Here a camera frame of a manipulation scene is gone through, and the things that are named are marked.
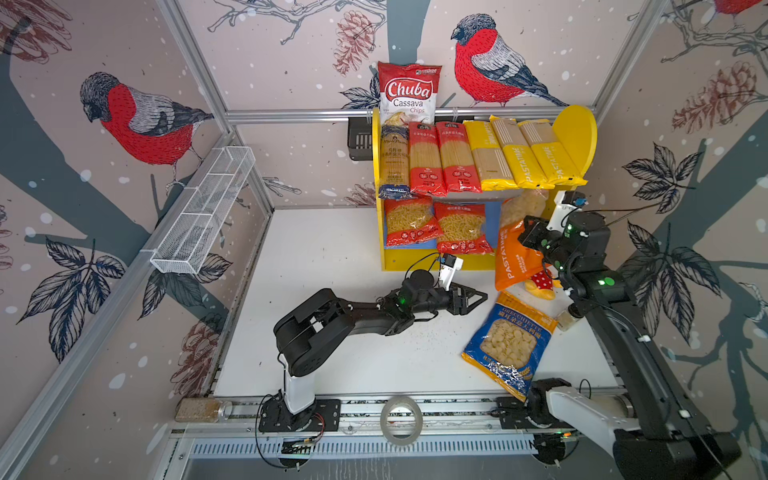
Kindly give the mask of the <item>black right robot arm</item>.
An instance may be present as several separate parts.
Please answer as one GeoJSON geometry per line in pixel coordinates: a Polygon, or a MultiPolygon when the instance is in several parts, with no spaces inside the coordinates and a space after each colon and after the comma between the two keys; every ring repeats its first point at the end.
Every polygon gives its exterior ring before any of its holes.
{"type": "Polygon", "coordinates": [[[698,410],[644,325],[640,302],[605,266],[610,230],[602,215],[574,211],[553,228],[528,216],[520,243],[555,267],[571,310],[602,341],[633,413],[623,416],[560,379],[532,386],[535,420],[575,428],[614,459],[626,479],[715,479],[741,456],[738,441],[715,431],[698,410]]]}

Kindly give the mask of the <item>yellow spaghetti pack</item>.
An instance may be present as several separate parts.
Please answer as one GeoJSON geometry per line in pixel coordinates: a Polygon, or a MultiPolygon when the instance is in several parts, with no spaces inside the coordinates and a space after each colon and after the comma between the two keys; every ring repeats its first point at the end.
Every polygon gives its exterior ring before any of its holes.
{"type": "Polygon", "coordinates": [[[465,120],[465,127],[475,167],[484,192],[518,187],[510,167],[488,121],[465,120]]]}

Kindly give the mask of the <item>blue gold spaghetti pack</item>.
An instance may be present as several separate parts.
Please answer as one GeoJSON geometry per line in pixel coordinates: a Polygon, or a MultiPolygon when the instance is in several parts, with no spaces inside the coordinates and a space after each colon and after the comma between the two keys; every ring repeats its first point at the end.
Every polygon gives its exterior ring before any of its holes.
{"type": "Polygon", "coordinates": [[[379,197],[385,200],[410,198],[409,121],[404,114],[385,121],[380,154],[379,197]]]}

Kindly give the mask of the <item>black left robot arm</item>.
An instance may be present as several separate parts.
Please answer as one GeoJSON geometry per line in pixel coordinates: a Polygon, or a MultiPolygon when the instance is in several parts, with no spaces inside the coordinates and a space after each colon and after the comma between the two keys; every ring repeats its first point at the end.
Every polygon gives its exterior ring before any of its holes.
{"type": "Polygon", "coordinates": [[[466,316],[488,299],[487,293],[456,283],[452,276],[448,267],[438,278],[418,269],[374,302],[353,302],[324,288],[286,314],[273,328],[284,372],[282,406],[293,416],[312,411],[314,373],[347,337],[398,335],[442,312],[466,316]]]}

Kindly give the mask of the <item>red spaghetti pack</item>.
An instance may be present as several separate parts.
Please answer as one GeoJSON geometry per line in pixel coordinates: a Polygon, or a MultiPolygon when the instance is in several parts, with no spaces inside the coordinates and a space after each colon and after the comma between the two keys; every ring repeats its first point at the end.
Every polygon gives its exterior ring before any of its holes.
{"type": "Polygon", "coordinates": [[[447,195],[437,131],[432,124],[409,123],[409,186],[416,195],[447,195]]]}
{"type": "Polygon", "coordinates": [[[481,193],[465,126],[455,122],[438,122],[436,130],[447,191],[481,193]]]}

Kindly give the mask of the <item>orange Pastatime pasta bag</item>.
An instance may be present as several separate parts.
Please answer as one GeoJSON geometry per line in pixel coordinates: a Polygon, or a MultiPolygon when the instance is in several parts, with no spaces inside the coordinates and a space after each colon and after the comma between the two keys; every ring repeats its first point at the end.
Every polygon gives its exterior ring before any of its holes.
{"type": "Polygon", "coordinates": [[[495,254],[495,288],[503,291],[529,280],[543,270],[542,255],[522,245],[526,216],[539,217],[549,194],[545,190],[523,190],[501,205],[498,246],[495,254]]]}

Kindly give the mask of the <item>yellow Pastatime pack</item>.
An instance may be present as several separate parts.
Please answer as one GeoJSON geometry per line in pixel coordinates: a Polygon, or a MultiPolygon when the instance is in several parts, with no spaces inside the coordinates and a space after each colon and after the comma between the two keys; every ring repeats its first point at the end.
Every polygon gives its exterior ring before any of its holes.
{"type": "Polygon", "coordinates": [[[517,121],[491,116],[490,123],[518,187],[553,189],[554,185],[544,174],[517,121]]]}
{"type": "Polygon", "coordinates": [[[551,184],[576,187],[587,184],[548,120],[523,121],[519,128],[551,184]]]}

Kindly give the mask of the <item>red fusilli bag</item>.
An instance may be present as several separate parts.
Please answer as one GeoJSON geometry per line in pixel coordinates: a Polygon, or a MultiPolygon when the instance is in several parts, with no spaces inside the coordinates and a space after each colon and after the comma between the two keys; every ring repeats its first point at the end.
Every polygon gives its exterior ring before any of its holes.
{"type": "Polygon", "coordinates": [[[385,200],[384,213],[387,247],[425,243],[444,234],[430,197],[385,200]]]}
{"type": "Polygon", "coordinates": [[[437,238],[437,250],[451,255],[492,254],[486,232],[485,205],[452,204],[437,202],[434,204],[435,218],[442,234],[437,238]]]}

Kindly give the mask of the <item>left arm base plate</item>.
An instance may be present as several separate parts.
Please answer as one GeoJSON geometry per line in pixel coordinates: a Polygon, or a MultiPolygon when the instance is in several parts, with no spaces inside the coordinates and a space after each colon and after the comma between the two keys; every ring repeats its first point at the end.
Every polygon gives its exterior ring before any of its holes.
{"type": "Polygon", "coordinates": [[[292,414],[281,397],[266,397],[257,428],[260,433],[336,432],[340,416],[339,399],[316,399],[307,409],[292,414]]]}

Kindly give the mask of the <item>blue macaroni pasta bag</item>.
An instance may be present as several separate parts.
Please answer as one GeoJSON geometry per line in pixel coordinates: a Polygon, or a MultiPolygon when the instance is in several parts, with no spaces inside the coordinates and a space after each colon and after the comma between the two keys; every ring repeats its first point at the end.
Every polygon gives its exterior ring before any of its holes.
{"type": "Polygon", "coordinates": [[[461,357],[514,398],[526,402],[556,327],[554,319],[502,292],[461,357]]]}

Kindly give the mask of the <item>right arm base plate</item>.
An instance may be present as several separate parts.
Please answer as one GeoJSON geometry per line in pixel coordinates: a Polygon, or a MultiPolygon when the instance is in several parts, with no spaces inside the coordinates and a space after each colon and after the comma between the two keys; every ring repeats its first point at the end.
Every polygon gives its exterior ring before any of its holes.
{"type": "Polygon", "coordinates": [[[556,430],[574,431],[570,424],[557,420],[549,414],[531,409],[526,403],[511,396],[502,396],[495,399],[496,405],[489,411],[489,415],[500,422],[505,430],[556,430]]]}

